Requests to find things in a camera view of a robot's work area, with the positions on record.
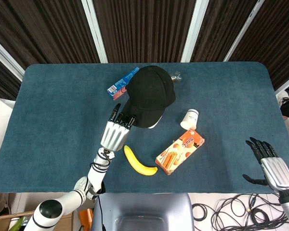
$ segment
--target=blue tablecloth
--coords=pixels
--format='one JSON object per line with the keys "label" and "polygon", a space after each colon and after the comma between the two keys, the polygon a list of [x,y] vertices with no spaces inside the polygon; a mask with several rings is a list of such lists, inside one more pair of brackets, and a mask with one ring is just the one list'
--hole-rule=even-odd
{"label": "blue tablecloth", "polygon": [[[0,192],[67,192],[87,175],[113,101],[106,89],[134,67],[150,64],[38,64],[25,73],[0,150]],[[205,143],[176,171],[151,177],[132,169],[123,150],[105,176],[106,191],[269,193],[242,178],[263,173],[250,136],[271,143],[289,166],[289,136],[266,68],[253,62],[160,63],[180,71],[176,101],[154,129],[133,127],[126,141],[148,166],[172,140],[188,109],[199,111]]]}

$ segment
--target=cardboard box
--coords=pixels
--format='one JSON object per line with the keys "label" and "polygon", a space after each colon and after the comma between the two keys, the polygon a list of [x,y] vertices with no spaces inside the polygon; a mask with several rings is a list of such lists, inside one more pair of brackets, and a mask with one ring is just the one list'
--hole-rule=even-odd
{"label": "cardboard box", "polygon": [[158,155],[155,163],[157,163],[167,175],[170,175],[203,143],[204,138],[195,130],[189,129],[165,151]]}
{"label": "cardboard box", "polygon": [[[0,231],[8,231],[12,218],[31,216],[33,211],[0,216]],[[73,231],[73,213],[61,217],[54,231]]]}

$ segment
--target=baseball cap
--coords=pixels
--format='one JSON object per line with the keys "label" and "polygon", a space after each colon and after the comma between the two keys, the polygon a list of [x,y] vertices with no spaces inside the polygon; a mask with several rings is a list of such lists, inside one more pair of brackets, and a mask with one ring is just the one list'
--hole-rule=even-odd
{"label": "baseball cap", "polygon": [[133,126],[148,128],[158,122],[166,107],[175,101],[170,75],[158,66],[145,66],[126,86],[129,100],[123,114],[136,116]]}

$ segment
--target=paper cup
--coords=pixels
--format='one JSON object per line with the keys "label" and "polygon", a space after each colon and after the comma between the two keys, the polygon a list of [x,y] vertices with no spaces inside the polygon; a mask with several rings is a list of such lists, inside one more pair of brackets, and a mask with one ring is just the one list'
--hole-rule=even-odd
{"label": "paper cup", "polygon": [[185,130],[189,130],[190,128],[196,129],[197,120],[198,120],[199,112],[195,109],[189,109],[180,123],[181,127]]}

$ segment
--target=biscuit package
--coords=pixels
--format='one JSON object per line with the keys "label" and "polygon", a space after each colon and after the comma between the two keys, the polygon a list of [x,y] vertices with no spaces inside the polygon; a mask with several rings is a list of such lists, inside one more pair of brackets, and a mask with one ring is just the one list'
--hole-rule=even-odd
{"label": "biscuit package", "polygon": [[155,163],[157,163],[167,175],[170,175],[203,143],[204,138],[195,130],[189,129],[165,151],[158,155]]}

